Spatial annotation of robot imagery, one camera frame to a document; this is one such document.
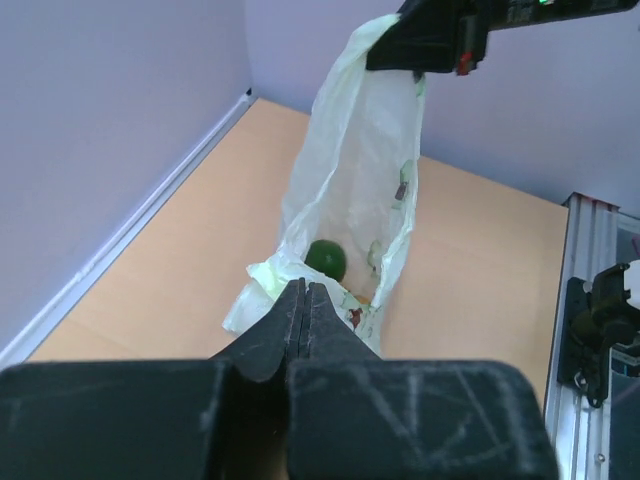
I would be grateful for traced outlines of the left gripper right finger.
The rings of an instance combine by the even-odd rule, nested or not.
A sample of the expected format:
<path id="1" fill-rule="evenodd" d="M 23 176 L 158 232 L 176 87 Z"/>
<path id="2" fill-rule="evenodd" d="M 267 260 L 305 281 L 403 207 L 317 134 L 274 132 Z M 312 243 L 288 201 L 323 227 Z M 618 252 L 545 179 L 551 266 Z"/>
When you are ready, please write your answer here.
<path id="1" fill-rule="evenodd" d="M 485 360 L 383 360 L 337 316 L 325 286 L 305 293 L 287 369 L 293 479 L 554 479 L 535 392 Z"/>

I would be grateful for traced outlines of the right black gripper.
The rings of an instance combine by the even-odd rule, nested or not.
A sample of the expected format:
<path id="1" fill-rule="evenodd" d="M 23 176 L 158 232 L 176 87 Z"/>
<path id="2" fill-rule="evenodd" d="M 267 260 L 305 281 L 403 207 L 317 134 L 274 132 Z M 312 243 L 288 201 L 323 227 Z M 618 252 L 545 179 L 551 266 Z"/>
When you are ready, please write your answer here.
<path id="1" fill-rule="evenodd" d="M 625 12 L 638 0 L 406 1 L 366 56 L 369 71 L 468 75 L 493 30 Z"/>

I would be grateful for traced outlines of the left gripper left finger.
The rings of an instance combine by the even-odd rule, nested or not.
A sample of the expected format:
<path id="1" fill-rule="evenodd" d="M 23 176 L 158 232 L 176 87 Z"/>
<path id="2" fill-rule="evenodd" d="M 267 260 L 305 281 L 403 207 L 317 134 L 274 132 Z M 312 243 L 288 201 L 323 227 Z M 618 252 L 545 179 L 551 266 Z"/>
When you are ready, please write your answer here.
<path id="1" fill-rule="evenodd" d="M 34 362 L 1 373 L 5 479 L 218 479 L 281 431 L 306 296 L 291 281 L 208 359 Z"/>

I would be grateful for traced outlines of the fake orange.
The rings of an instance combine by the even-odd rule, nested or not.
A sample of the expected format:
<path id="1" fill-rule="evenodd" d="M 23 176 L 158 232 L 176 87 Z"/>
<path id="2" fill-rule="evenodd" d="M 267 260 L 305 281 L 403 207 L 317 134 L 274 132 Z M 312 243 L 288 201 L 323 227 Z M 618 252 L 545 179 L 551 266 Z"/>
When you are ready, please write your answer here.
<path id="1" fill-rule="evenodd" d="M 363 295 L 354 295 L 354 299 L 357 300 L 360 304 L 370 305 L 371 300 Z"/>

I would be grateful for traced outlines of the green fake lime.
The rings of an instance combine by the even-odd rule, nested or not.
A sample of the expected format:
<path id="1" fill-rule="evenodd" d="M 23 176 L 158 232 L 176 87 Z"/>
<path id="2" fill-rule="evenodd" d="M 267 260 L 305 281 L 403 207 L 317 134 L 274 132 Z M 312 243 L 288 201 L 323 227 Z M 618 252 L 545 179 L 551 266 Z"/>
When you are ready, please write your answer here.
<path id="1" fill-rule="evenodd" d="M 337 282 L 344 279 L 347 270 L 347 258 L 343 248 L 338 243 L 325 239 L 311 243 L 304 263 Z"/>

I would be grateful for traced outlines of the pale green plastic bag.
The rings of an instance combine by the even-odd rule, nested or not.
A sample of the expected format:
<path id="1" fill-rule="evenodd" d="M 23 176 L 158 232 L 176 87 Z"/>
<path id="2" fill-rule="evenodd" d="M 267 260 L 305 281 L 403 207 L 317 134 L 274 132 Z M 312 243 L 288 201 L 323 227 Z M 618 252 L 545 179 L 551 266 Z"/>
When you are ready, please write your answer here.
<path id="1" fill-rule="evenodd" d="M 379 349 L 415 226 L 426 87 L 409 71 L 366 69 L 369 49 L 398 17 L 387 14 L 357 28 L 319 89 L 281 203 L 277 249 L 248 267 L 249 282 L 223 323 L 227 331 L 244 333 L 289 281 L 302 278 L 323 284 L 340 319 Z M 320 239 L 346 253 L 341 282 L 304 263 Z"/>

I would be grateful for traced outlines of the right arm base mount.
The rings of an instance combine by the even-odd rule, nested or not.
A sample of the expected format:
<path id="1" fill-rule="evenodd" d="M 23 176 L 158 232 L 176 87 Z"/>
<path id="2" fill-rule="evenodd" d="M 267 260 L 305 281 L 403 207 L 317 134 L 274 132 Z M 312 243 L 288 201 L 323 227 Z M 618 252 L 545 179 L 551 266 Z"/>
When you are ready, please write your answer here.
<path id="1" fill-rule="evenodd" d="M 639 262 L 618 263 L 591 282 L 567 282 L 558 381 L 593 408 L 609 396 L 610 360 L 639 374 Z"/>

